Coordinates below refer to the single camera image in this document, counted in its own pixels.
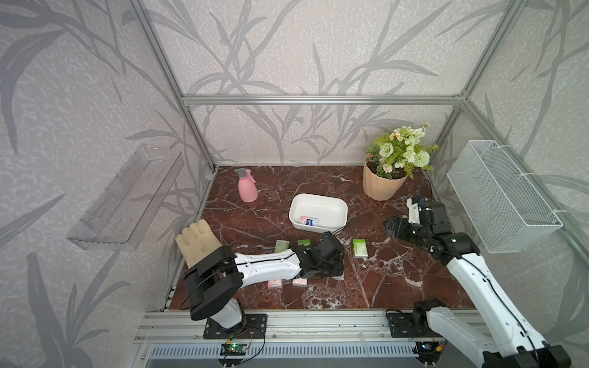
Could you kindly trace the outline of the white storage box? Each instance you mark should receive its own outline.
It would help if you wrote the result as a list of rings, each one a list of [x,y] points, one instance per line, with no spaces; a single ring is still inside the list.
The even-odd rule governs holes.
[[[302,216],[318,219],[318,225],[302,225]],[[348,223],[348,205],[343,199],[302,193],[292,200],[288,218],[299,230],[335,232]]]

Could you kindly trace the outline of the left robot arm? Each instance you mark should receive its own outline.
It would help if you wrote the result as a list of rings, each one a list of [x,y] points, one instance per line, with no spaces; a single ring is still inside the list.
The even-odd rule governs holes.
[[[211,251],[184,274],[186,302],[192,320],[211,319],[225,330],[244,325],[237,291],[274,280],[339,277],[345,250],[331,233],[314,245],[295,245],[264,255],[234,253],[228,246]]]

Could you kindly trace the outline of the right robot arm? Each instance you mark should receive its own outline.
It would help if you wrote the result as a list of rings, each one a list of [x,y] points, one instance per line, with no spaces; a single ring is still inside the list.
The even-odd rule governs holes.
[[[410,326],[417,334],[440,335],[478,367],[572,366],[565,349],[551,345],[513,304],[470,236],[452,231],[444,204],[413,197],[406,207],[408,216],[387,219],[385,232],[440,261],[469,295],[491,336],[458,319],[437,299],[415,303]]]

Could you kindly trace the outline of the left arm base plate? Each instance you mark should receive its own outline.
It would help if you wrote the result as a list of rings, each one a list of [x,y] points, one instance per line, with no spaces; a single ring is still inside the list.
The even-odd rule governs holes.
[[[268,326],[267,314],[245,314],[245,321],[233,328],[222,328],[213,319],[206,320],[205,340],[264,339]]]

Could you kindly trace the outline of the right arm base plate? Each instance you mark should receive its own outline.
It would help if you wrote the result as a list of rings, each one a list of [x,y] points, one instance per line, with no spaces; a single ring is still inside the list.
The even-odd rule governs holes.
[[[385,316],[389,324],[391,337],[442,338],[440,334],[429,328],[426,313],[423,311],[403,312],[389,309],[385,312]]]

